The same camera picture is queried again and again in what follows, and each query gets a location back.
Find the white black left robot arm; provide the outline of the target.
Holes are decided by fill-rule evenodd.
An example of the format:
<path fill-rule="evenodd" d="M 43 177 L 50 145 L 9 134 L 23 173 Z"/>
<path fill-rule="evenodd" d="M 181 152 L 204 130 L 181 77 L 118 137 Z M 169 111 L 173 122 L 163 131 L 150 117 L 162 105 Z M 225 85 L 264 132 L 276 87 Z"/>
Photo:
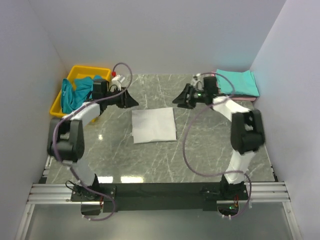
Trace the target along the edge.
<path fill-rule="evenodd" d="M 88 201 L 104 198 L 106 194 L 101 190 L 97 175 L 83 159 L 84 127 L 108 106 L 116 105 L 121 109 L 138 106 L 127 87 L 122 86 L 124 79 L 122 75 L 116 75 L 111 81 L 95 79 L 89 99 L 65 117 L 55 117 L 50 122 L 47 152 L 70 170 L 76 180 L 72 191 Z"/>

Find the white t shirt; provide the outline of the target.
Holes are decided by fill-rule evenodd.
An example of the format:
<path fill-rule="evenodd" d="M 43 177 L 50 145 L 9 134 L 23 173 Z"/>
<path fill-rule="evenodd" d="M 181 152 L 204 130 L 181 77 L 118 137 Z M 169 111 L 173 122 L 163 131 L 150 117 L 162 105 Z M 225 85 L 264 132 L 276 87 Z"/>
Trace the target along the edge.
<path fill-rule="evenodd" d="M 134 144 L 176 141 L 173 108 L 133 110 L 132 136 Z"/>

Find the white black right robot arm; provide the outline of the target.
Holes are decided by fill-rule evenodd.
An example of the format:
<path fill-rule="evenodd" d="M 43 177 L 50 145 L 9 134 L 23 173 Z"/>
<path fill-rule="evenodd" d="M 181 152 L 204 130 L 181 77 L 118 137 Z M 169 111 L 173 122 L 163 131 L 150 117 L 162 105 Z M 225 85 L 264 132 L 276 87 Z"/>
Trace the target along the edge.
<path fill-rule="evenodd" d="M 219 194 L 230 200 L 245 189 L 247 170 L 256 152 L 265 143 L 262 114 L 258 109 L 250 110 L 232 100 L 231 93 L 220 93 L 217 86 L 219 73 L 199 73 L 191 83 L 172 101 L 179 108 L 194 109 L 198 103 L 223 115 L 231 123 L 230 143 L 232 156 L 225 172 L 220 173 Z"/>

